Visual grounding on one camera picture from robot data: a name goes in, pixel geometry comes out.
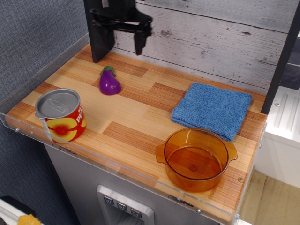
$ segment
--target silver can lid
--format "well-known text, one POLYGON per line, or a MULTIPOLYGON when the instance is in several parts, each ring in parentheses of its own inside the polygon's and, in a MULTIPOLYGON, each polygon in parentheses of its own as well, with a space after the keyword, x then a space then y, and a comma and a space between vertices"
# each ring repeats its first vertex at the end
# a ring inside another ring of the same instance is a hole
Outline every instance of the silver can lid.
POLYGON ((60 88, 43 94, 36 102, 36 117, 57 119, 68 116, 80 104, 80 97, 74 90, 60 88))

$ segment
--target purple eggplant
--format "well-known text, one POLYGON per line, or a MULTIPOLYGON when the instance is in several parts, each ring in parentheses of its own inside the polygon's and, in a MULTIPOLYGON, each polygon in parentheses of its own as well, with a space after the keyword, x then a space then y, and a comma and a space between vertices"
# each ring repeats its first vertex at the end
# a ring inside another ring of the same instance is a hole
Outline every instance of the purple eggplant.
POLYGON ((111 66, 106 66, 100 73, 99 89, 105 95, 115 95, 121 91, 121 85, 115 78, 116 73, 111 66))

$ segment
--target whitewashed wood wall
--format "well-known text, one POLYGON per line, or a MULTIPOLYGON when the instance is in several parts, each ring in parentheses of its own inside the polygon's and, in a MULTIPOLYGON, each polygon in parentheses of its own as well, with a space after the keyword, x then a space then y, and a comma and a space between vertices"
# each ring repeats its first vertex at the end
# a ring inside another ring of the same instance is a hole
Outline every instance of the whitewashed wood wall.
POLYGON ((146 0, 153 33, 136 56, 133 34, 113 52, 266 94, 299 0, 146 0))

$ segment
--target amber glass pot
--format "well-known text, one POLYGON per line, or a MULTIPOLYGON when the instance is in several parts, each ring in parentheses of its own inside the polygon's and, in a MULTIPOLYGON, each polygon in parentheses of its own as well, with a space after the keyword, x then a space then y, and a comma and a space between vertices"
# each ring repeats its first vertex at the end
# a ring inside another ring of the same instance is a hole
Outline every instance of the amber glass pot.
POLYGON ((201 128, 185 128, 156 147, 156 159, 178 187, 192 192, 214 188, 230 161, 238 158, 234 144, 201 128))

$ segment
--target pot handle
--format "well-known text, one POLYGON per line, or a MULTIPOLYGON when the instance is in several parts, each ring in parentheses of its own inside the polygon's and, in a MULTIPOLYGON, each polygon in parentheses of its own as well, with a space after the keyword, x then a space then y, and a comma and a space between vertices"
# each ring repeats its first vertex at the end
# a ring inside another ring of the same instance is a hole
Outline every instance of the pot handle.
POLYGON ((232 160, 236 160, 238 158, 238 153, 236 151, 234 144, 231 142, 224 142, 224 143, 228 150, 229 162, 232 160))
POLYGON ((156 160, 159 163, 165 163, 164 149, 165 149, 165 144, 156 147, 155 155, 156 155, 156 160))

